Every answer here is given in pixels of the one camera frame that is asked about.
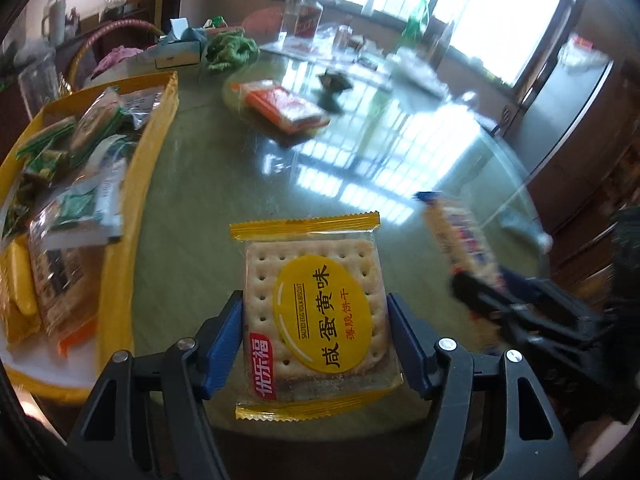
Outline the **blue edged cracker packet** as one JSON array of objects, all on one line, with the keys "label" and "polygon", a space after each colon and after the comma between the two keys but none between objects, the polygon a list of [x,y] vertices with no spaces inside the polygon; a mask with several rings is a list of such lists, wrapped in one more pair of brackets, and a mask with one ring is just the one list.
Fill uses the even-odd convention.
[{"label": "blue edged cracker packet", "polygon": [[416,199],[424,205],[423,219],[449,264],[452,280],[465,273],[482,285],[505,292],[498,260],[469,208],[438,191],[417,192]]}]

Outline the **small dark green packet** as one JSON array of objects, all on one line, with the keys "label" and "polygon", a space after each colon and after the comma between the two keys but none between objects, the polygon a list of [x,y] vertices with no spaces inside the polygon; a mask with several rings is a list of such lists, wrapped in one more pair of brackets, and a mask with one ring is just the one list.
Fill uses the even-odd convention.
[{"label": "small dark green packet", "polygon": [[318,104],[329,112],[341,110],[341,105],[337,99],[347,91],[354,88],[352,81],[343,73],[335,70],[326,70],[318,75],[321,84]]}]

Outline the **clear plastic container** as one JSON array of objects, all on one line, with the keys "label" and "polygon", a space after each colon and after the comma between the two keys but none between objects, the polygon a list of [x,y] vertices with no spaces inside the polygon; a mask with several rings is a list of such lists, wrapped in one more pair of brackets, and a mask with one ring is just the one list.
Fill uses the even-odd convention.
[{"label": "clear plastic container", "polygon": [[29,64],[19,75],[18,85],[30,120],[50,102],[61,96],[58,71],[53,53],[46,54]]}]

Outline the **yellow snack packet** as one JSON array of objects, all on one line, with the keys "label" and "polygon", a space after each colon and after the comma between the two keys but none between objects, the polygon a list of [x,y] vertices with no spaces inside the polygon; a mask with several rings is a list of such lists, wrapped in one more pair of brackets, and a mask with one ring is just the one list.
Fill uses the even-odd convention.
[{"label": "yellow snack packet", "polygon": [[1,322],[9,349],[41,330],[26,234],[14,237],[1,254]]}]

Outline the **clear liquor bottle red label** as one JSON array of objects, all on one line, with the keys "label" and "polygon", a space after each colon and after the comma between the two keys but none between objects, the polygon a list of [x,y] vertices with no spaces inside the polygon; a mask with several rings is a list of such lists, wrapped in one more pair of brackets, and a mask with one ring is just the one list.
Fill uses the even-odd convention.
[{"label": "clear liquor bottle red label", "polygon": [[285,0],[278,40],[284,44],[290,38],[314,39],[322,14],[318,0]]}]

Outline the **yellow square cracker packet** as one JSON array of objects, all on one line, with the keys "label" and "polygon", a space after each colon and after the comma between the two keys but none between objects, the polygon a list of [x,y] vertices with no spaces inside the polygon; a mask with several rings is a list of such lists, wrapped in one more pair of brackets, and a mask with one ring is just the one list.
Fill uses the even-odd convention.
[{"label": "yellow square cracker packet", "polygon": [[380,224],[376,211],[232,224],[245,257],[236,418],[306,422],[402,384],[374,237]]}]

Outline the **yellow cardboard tray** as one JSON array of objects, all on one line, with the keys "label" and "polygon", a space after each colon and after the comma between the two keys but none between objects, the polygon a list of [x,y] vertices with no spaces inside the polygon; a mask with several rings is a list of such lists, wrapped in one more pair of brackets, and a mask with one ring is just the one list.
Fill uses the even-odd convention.
[{"label": "yellow cardboard tray", "polygon": [[125,178],[122,238],[105,249],[96,336],[72,350],[67,359],[56,358],[40,336],[27,347],[13,352],[6,348],[6,338],[1,339],[1,363],[11,384],[62,404],[85,402],[112,354],[118,350],[134,350],[134,265],[144,204],[160,149],[179,107],[176,72],[119,79],[114,85],[126,93],[160,87],[163,94],[143,129]]}]

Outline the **green garlic peas packet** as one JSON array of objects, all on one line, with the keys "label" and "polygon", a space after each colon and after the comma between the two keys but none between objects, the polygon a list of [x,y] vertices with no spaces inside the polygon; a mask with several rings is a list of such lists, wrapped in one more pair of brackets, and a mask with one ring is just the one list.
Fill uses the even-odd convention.
[{"label": "green garlic peas packet", "polygon": [[68,166],[70,139],[76,127],[76,117],[67,116],[40,129],[22,143],[16,158],[24,162],[24,176],[45,184],[53,182]]}]

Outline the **pink hula hoop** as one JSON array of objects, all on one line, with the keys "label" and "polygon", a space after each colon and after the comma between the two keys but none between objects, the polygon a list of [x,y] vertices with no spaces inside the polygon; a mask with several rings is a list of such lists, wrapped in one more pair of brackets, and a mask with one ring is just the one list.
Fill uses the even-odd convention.
[{"label": "pink hula hoop", "polygon": [[139,20],[138,18],[122,18],[121,20],[111,21],[106,25],[99,28],[96,32],[93,32],[86,41],[81,45],[78,51],[75,53],[74,57],[70,61],[70,66],[68,66],[68,71],[65,76],[66,82],[70,85],[70,88],[73,91],[78,89],[78,85],[76,84],[77,73],[79,70],[80,62],[85,54],[92,49],[93,45],[98,42],[100,39],[108,36],[111,32],[119,29],[125,28],[135,28],[143,30],[148,34],[153,35],[156,38],[160,38],[163,36],[163,31],[159,29],[154,24]]}]

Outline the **blue tissue box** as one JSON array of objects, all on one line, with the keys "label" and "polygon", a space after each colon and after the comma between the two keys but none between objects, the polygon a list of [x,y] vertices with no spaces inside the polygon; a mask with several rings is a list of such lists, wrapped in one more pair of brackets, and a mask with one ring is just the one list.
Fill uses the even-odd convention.
[{"label": "blue tissue box", "polygon": [[170,31],[161,36],[151,49],[151,58],[157,70],[198,65],[207,44],[201,27],[191,27],[186,18],[171,18]]}]

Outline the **green crumpled cloth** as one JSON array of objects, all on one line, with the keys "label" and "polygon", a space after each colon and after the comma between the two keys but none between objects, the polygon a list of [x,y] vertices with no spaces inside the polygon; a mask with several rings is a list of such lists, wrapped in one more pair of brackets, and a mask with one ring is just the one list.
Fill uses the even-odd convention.
[{"label": "green crumpled cloth", "polygon": [[254,62],[259,54],[256,41],[242,28],[218,32],[208,40],[203,58],[207,70],[221,73]]}]

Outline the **green round cracker packet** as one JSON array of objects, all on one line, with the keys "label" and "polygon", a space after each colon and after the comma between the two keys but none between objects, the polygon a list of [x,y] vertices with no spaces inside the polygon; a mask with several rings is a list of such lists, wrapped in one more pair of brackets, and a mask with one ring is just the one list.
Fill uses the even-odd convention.
[{"label": "green round cracker packet", "polygon": [[118,88],[107,87],[81,116],[70,137],[70,166],[79,167],[103,139],[118,130],[124,118],[124,101]]}]

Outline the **orange sesame cracker packet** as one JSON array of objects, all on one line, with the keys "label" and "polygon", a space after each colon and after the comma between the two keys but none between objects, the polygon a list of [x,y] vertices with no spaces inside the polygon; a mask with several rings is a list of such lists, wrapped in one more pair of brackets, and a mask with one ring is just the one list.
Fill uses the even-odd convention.
[{"label": "orange sesame cracker packet", "polygon": [[43,207],[28,231],[28,250],[44,332],[60,356],[96,333],[103,246],[62,248],[66,230],[55,231],[58,206]]}]

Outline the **pink cloth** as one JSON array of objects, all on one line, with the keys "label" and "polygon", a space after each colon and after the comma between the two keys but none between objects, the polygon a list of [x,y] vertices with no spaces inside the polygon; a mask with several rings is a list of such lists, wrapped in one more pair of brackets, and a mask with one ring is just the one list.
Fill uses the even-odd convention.
[{"label": "pink cloth", "polygon": [[118,46],[112,49],[107,55],[102,58],[102,60],[98,63],[91,76],[96,77],[115,65],[119,64],[122,61],[125,61],[127,58],[133,58],[134,56],[142,53],[143,50],[135,47],[124,47]]}]

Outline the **clear green white packet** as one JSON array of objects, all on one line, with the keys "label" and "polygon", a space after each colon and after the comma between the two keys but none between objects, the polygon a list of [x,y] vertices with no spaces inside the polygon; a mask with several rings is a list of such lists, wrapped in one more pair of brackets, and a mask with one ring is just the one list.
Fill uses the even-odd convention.
[{"label": "clear green white packet", "polygon": [[119,159],[52,198],[29,227],[28,240],[42,252],[101,247],[122,237],[120,192],[127,162]]}]

